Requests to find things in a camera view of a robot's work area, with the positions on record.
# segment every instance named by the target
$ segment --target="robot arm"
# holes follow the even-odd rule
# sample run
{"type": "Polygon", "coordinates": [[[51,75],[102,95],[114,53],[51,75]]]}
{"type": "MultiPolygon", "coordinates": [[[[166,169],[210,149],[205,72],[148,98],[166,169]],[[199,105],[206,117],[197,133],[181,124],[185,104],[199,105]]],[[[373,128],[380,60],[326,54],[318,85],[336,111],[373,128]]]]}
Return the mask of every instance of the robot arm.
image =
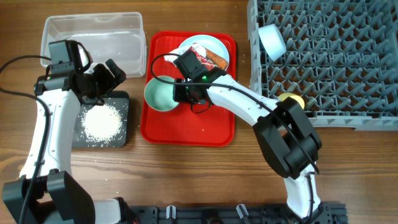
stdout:
{"type": "MultiPolygon", "coordinates": [[[[258,95],[248,88],[240,85],[231,77],[231,75],[223,75],[217,78],[213,83],[234,86],[256,97],[258,100],[267,105],[270,109],[275,110],[277,108],[277,103],[279,102],[278,100],[258,95]]],[[[261,108],[254,101],[249,100],[246,96],[236,91],[228,91],[226,90],[226,88],[223,87],[211,86],[209,87],[209,89],[207,89],[207,93],[209,99],[214,105],[223,107],[233,112],[235,115],[245,120],[251,126],[254,126],[260,117],[266,117],[269,114],[267,110],[261,108]]],[[[308,184],[308,180],[306,178],[306,175],[309,172],[314,172],[314,168],[311,165],[306,166],[306,168],[304,168],[300,172],[300,175],[296,179],[293,179],[291,177],[284,178],[287,191],[287,205],[301,219],[307,217],[309,214],[311,190],[308,184]]],[[[320,204],[320,199],[317,195],[314,178],[311,179],[311,184],[313,189],[312,192],[314,200],[314,212],[320,204]]]]}
{"type": "Polygon", "coordinates": [[[37,166],[44,133],[45,115],[37,104],[37,121],[32,146],[20,179],[4,184],[2,198],[11,215],[18,222],[29,184],[34,184],[34,194],[28,198],[24,223],[97,223],[110,224],[131,219],[131,211],[122,198],[93,201],[90,195],[73,179],[70,156],[72,136],[80,105],[86,99],[103,102],[101,96],[112,91],[126,79],[126,74],[109,59],[97,64],[92,74],[85,74],[91,61],[83,66],[78,46],[72,40],[50,43],[52,64],[45,76],[39,77],[34,91],[50,112],[49,131],[41,158],[39,174],[32,182],[37,166]],[[39,203],[37,199],[47,192],[52,201],[39,203]]]}
{"type": "MultiPolygon", "coordinates": [[[[258,95],[240,85],[231,75],[219,68],[208,71],[201,66],[191,51],[182,54],[174,61],[174,64],[185,78],[177,82],[189,80],[189,83],[216,83],[232,86],[263,102],[285,123],[291,125],[296,138],[312,160],[318,159],[321,141],[303,109],[294,99],[287,98],[281,102],[258,95]]],[[[175,100],[192,103],[206,100],[230,110],[249,123],[253,127],[265,160],[277,174],[284,178],[289,208],[301,219],[308,217],[312,201],[312,212],[318,208],[320,199],[317,195],[315,179],[312,178],[310,182],[307,179],[307,174],[314,172],[314,168],[288,133],[284,136],[280,135],[278,128],[281,125],[270,112],[248,96],[222,86],[190,86],[189,88],[176,86],[174,90],[175,100]]]]}

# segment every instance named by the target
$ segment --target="food wrapper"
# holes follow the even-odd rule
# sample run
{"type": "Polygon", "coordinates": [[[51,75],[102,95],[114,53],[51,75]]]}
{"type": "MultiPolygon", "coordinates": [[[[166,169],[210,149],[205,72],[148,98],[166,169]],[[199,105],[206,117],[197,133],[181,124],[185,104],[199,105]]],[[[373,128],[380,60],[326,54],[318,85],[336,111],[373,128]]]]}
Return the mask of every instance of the food wrapper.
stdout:
{"type": "MultiPolygon", "coordinates": [[[[228,66],[228,63],[226,62],[225,59],[223,59],[217,54],[214,54],[212,51],[206,49],[204,46],[197,43],[194,43],[191,46],[184,46],[179,49],[175,49],[170,53],[181,55],[187,50],[191,50],[193,53],[195,53],[200,63],[206,66],[208,70],[211,70],[214,67],[220,67],[225,70],[228,66]]],[[[173,61],[177,59],[177,56],[166,55],[164,59],[168,62],[173,63],[173,61]]]]}

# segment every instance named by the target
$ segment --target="light green bowl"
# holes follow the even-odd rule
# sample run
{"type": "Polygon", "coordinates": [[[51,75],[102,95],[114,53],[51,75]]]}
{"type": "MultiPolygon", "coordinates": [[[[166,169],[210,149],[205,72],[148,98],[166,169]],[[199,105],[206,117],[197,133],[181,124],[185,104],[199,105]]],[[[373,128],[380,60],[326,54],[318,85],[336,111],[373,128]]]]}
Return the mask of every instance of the light green bowl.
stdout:
{"type": "MultiPolygon", "coordinates": [[[[159,78],[174,82],[174,78],[165,75],[159,78]]],[[[178,102],[173,100],[173,85],[162,83],[157,79],[151,79],[144,90],[144,98],[147,104],[154,110],[166,112],[178,106],[178,102]]]]}

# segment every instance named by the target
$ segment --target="clear plastic container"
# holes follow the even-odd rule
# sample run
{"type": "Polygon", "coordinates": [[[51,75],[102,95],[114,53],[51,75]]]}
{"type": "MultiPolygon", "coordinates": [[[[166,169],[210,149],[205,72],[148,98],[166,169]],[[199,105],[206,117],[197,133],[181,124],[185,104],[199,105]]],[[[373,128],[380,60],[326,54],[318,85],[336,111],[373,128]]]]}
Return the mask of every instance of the clear plastic container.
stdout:
{"type": "MultiPolygon", "coordinates": [[[[89,51],[93,59],[89,73],[97,63],[105,64],[111,58],[127,77],[145,74],[147,47],[139,12],[50,16],[40,54],[49,57],[49,43],[65,39],[79,41],[89,51]]],[[[41,64],[46,67],[50,62],[42,59],[41,64]]]]}

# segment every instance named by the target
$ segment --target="white bowl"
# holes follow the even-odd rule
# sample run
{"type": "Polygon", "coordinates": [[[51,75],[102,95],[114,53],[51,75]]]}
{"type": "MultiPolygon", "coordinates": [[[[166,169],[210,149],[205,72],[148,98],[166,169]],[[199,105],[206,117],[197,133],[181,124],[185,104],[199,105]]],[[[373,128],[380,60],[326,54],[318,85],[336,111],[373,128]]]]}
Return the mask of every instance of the white bowl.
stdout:
{"type": "Polygon", "coordinates": [[[262,45],[273,61],[286,52],[284,39],[275,24],[259,28],[259,35],[262,45]]]}

